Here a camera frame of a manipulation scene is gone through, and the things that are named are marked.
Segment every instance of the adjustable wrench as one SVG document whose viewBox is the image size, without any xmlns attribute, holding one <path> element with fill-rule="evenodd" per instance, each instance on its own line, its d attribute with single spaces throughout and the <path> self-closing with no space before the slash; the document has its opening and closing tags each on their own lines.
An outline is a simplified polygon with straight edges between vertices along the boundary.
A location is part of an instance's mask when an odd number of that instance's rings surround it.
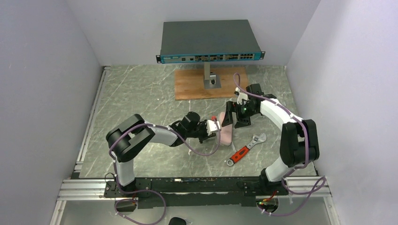
<svg viewBox="0 0 398 225">
<path fill-rule="evenodd" d="M 241 148 L 231 158 L 229 158 L 227 160 L 227 165 L 233 166 L 241 158 L 243 158 L 243 156 L 245 156 L 254 145 L 256 145 L 258 143 L 262 143 L 262 142 L 264 142 L 266 140 L 267 140 L 267 136 L 265 135 L 265 133 L 262 133 L 260 136 L 253 135 L 253 139 L 248 145 L 246 145 L 243 148 Z"/>
</svg>

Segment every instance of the gray floor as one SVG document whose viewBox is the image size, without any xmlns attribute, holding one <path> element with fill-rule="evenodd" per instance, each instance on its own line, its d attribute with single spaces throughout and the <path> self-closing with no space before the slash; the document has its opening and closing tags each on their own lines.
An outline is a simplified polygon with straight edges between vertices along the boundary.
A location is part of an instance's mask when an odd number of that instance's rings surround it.
<svg viewBox="0 0 398 225">
<path fill-rule="evenodd" d="M 296 209 L 303 198 L 279 198 L 279 208 L 275 214 L 288 213 Z M 323 198 L 311 197 L 306 205 L 296 214 L 288 217 L 270 217 L 262 215 L 256 207 L 239 205 L 185 206 L 167 207 L 165 218 L 159 225 L 167 225 L 171 218 L 180 217 L 192 225 L 330 225 Z M 136 210 L 127 216 L 140 223 L 153 223 L 162 215 L 163 208 Z M 61 225 L 118 224 L 134 223 L 115 215 L 113 201 L 67 201 L 62 215 Z"/>
<path fill-rule="evenodd" d="M 111 67 L 80 177 L 102 178 L 107 172 L 113 172 L 105 136 L 135 113 L 151 123 L 168 125 L 180 120 L 189 111 L 197 112 L 202 119 L 209 119 L 225 110 L 227 98 L 175 101 L 174 70 L 201 66 L 168 64 Z M 245 68 L 249 83 L 260 83 L 266 94 L 274 94 L 282 104 L 297 113 L 283 67 L 250 65 Z M 220 147 L 214 155 L 203 157 L 189 152 L 185 145 L 171 148 L 149 144 L 134 159 L 134 172 L 137 177 L 258 176 L 263 168 L 271 165 L 279 156 L 280 130 L 268 118 L 253 116 L 251 126 L 233 131 L 233 142 L 237 149 L 248 144 L 253 134 L 263 132 L 267 135 L 267 141 L 255 146 L 232 167 L 225 163 L 235 153 L 231 147 Z M 198 151 L 206 153 L 215 147 L 214 139 L 203 144 L 192 139 L 189 143 Z M 314 165 L 311 163 L 293 175 L 316 175 Z"/>
</svg>

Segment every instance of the orange and black handle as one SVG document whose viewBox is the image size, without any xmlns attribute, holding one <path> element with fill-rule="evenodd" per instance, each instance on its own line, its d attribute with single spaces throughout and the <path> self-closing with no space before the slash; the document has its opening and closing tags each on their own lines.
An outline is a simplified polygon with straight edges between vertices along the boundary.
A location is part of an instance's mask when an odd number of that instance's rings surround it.
<svg viewBox="0 0 398 225">
<path fill-rule="evenodd" d="M 231 158 L 232 162 L 235 164 L 237 163 L 243 156 L 245 156 L 249 152 L 249 148 L 244 146 L 239 151 L 237 151 Z"/>
</svg>

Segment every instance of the wooden panel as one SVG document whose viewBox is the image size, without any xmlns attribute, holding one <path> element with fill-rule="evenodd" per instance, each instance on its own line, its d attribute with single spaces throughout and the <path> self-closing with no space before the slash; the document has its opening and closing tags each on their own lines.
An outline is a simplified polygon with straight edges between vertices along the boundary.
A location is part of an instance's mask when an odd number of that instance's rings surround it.
<svg viewBox="0 0 398 225">
<path fill-rule="evenodd" d="M 240 85 L 248 85 L 244 67 L 210 68 L 210 71 L 220 76 L 221 88 L 205 89 L 203 85 L 204 69 L 176 70 L 174 77 L 174 90 L 176 100 L 204 99 L 204 98 L 233 98 L 236 85 L 233 80 L 234 73 L 240 74 Z"/>
</svg>

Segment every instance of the gray wall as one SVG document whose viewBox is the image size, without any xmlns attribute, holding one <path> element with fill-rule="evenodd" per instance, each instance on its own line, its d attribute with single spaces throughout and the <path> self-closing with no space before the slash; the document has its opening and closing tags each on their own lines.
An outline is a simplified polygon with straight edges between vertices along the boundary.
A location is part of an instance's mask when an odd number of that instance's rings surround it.
<svg viewBox="0 0 398 225">
<path fill-rule="evenodd" d="M 248 19 L 267 65 L 286 65 L 320 0 L 67 0 L 102 65 L 156 64 L 164 21 Z"/>
<path fill-rule="evenodd" d="M 3 0 L 0 69 L 0 224 L 48 224 L 101 68 L 66 1 Z"/>
<path fill-rule="evenodd" d="M 398 220 L 398 2 L 322 0 L 287 65 L 344 225 Z"/>
</svg>

